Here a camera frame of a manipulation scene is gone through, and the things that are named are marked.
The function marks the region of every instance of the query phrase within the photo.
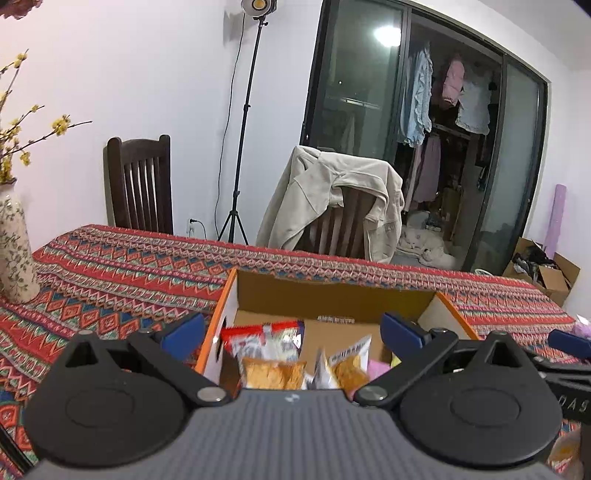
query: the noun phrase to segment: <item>glass door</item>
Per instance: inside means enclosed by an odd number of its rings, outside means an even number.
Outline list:
[[[503,63],[498,131],[483,208],[464,270],[500,275],[525,221],[540,168],[547,91],[545,84],[514,63]]]
[[[317,90],[309,99],[303,143],[383,159],[398,105],[396,85],[409,9],[376,0],[329,4],[326,41],[316,60],[320,62]]]

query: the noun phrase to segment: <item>tablecloth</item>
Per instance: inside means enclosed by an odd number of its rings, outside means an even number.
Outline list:
[[[34,253],[41,293],[24,305],[0,299],[0,420],[34,459],[24,429],[27,398],[78,330],[107,339],[161,328],[188,313],[213,313],[234,267],[278,277],[384,288],[438,290],[480,335],[509,331],[522,345],[566,358],[545,344],[573,319],[533,286],[508,278],[286,252],[99,225],[60,235]],[[0,455],[0,478],[17,476]]]

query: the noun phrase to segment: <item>rolled purple mat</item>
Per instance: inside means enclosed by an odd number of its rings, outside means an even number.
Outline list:
[[[556,184],[554,191],[554,204],[552,205],[552,214],[550,215],[550,224],[546,232],[544,241],[544,251],[548,258],[553,259],[560,237],[560,226],[562,225],[562,215],[564,213],[564,202],[566,200],[566,186],[560,183]]]

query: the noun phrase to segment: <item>vase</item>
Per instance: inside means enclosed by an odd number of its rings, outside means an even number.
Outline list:
[[[39,293],[39,283],[15,183],[0,184],[0,283],[8,301],[26,303]]]

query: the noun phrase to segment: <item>silver screw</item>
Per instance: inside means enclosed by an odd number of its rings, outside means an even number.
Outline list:
[[[359,396],[367,401],[381,401],[388,396],[388,392],[375,385],[369,385],[359,389]]]
[[[226,391],[220,387],[204,387],[197,392],[197,398],[207,403],[217,403],[226,398]]]

